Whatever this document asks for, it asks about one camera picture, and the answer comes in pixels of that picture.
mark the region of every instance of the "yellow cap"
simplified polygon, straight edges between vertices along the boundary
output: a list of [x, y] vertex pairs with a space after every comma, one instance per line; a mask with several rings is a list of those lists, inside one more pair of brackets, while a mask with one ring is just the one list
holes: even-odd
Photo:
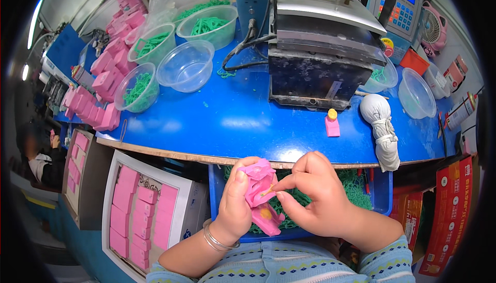
[[334, 120], [334, 119], [338, 118], [338, 112], [336, 112], [335, 109], [331, 108], [327, 112], [327, 117], [329, 117], [329, 119]]

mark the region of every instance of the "wrist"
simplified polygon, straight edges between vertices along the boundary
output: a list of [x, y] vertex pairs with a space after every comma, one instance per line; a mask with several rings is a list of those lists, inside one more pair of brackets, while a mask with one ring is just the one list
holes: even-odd
[[224, 228], [218, 220], [214, 220], [210, 224], [209, 228], [210, 228], [210, 234], [212, 235], [212, 237], [214, 237], [217, 241], [219, 241], [220, 243], [222, 243], [224, 245], [231, 246], [236, 241], [239, 240], [238, 236], [233, 235], [231, 232], [226, 230], [226, 228]]

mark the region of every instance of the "blue workbench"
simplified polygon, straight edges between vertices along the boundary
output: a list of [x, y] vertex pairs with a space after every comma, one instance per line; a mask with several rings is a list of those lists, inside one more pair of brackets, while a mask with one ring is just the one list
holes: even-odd
[[[359, 111], [363, 97], [353, 96], [351, 108], [338, 114], [341, 136], [327, 137], [325, 111], [268, 102], [266, 65], [238, 70], [235, 77], [226, 79], [217, 75], [227, 53], [242, 39], [237, 30], [234, 41], [215, 52], [212, 76], [201, 92], [184, 94], [160, 86], [160, 95], [148, 110], [140, 114], [122, 112], [119, 127], [97, 133], [100, 138], [119, 140], [122, 123], [127, 119], [123, 143], [101, 143], [136, 151], [142, 148], [133, 149], [130, 144], [152, 148], [155, 152], [231, 158], [260, 156], [273, 162], [296, 162], [307, 151], [319, 150], [333, 163], [377, 163], [371, 126]], [[181, 38], [176, 37], [176, 40], [177, 44], [184, 42]], [[250, 61], [259, 61], [259, 57], [251, 49], [243, 50], [228, 66]], [[443, 138], [437, 139], [437, 117], [412, 119], [400, 104], [398, 87], [402, 69], [397, 68], [398, 85], [381, 93], [390, 97], [391, 123], [399, 139], [400, 160], [442, 158]], [[437, 100], [438, 110], [443, 114], [452, 105], [450, 98]], [[456, 132], [446, 131], [448, 155], [455, 154]]]

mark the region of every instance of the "clear plastic bowl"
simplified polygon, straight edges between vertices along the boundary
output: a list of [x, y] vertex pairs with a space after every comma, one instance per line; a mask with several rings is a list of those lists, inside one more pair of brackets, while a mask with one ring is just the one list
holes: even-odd
[[[218, 17], [228, 20], [229, 22], [220, 28], [199, 35], [191, 35], [191, 31], [200, 18]], [[176, 30], [177, 36], [183, 37], [186, 41], [205, 40], [214, 45], [218, 50], [226, 47], [234, 39], [236, 31], [236, 18], [238, 18], [238, 9], [232, 5], [219, 5], [198, 11], [186, 18]]]
[[146, 44], [146, 42], [137, 39], [136, 43], [134, 43], [133, 46], [131, 47], [131, 50], [129, 50], [129, 53], [127, 53], [127, 61], [136, 62], [140, 65], [150, 62], [153, 63], [155, 66], [158, 66], [158, 64], [160, 63], [160, 61], [162, 61], [164, 56], [167, 55], [167, 53], [170, 52], [172, 49], [174, 49], [174, 47], [176, 47], [176, 38], [174, 35], [175, 28], [176, 26], [173, 23], [169, 22], [167, 24], [160, 25], [154, 29], [145, 32], [145, 34], [141, 36], [141, 39], [146, 40], [160, 33], [165, 33], [165, 32], [170, 32], [170, 34], [167, 38], [165, 38], [165, 40], [162, 41], [162, 43], [158, 44], [157, 47], [155, 47], [152, 51], [139, 58], [137, 58], [138, 53], [134, 49], [136, 45], [138, 45], [138, 49], [141, 49]]
[[[138, 99], [134, 100], [134, 102], [130, 105], [127, 105], [122, 96], [126, 93], [126, 89], [134, 88], [136, 85], [136, 78], [143, 73], [150, 73], [152, 75], [152, 79], [148, 83], [146, 89], [140, 94]], [[153, 102], [157, 100], [159, 92], [160, 86], [157, 81], [155, 65], [149, 62], [144, 63], [132, 69], [115, 90], [115, 108], [119, 111], [128, 110], [133, 113], [141, 113], [148, 109]]]
[[360, 85], [358, 88], [360, 88], [363, 91], [366, 91], [371, 94], [378, 93], [380, 91], [386, 90], [387, 88], [392, 88], [395, 87], [396, 84], [398, 83], [398, 71], [394, 67], [394, 64], [391, 62], [391, 60], [387, 57], [384, 56], [384, 59], [386, 60], [386, 66], [381, 67], [377, 64], [373, 64], [372, 68], [375, 70], [380, 70], [384, 68], [384, 78], [385, 79], [380, 79], [380, 81], [374, 80], [372, 77], [369, 78], [369, 80], [365, 83], [365, 85]]
[[413, 69], [405, 68], [402, 72], [398, 97], [406, 113], [415, 119], [436, 115], [436, 101], [424, 79]]
[[158, 82], [182, 93], [202, 88], [212, 75], [214, 52], [212, 43], [204, 40], [179, 45], [159, 64]]
[[444, 84], [444, 87], [441, 87], [436, 79], [436, 76], [438, 76], [438, 78], [444, 78], [443, 74], [437, 68], [437, 66], [431, 62], [431, 65], [429, 65], [426, 72], [424, 73], [424, 80], [431, 88], [432, 94], [434, 95], [435, 99], [439, 100], [442, 98], [448, 98], [451, 95], [450, 87], [446, 83]]

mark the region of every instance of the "bracelet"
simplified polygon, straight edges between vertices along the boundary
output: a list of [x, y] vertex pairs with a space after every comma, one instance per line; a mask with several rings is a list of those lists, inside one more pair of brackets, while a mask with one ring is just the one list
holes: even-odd
[[[216, 250], [217, 252], [221, 252], [221, 253], [226, 253], [226, 252], [229, 252], [231, 251], [232, 249], [234, 248], [238, 248], [239, 247], [239, 240], [236, 241], [234, 243], [233, 246], [227, 246], [227, 245], [224, 245], [222, 243], [220, 243], [217, 239], [215, 239], [212, 234], [210, 233], [210, 224], [212, 223], [212, 219], [209, 218], [208, 220], [206, 220], [204, 223], [203, 223], [203, 237], [205, 238], [205, 240], [207, 241], [208, 245], [210, 245], [214, 250]], [[226, 250], [220, 250], [218, 248], [216, 248], [212, 242], [218, 246], [220, 246], [221, 248], [223, 249], [226, 249]]]

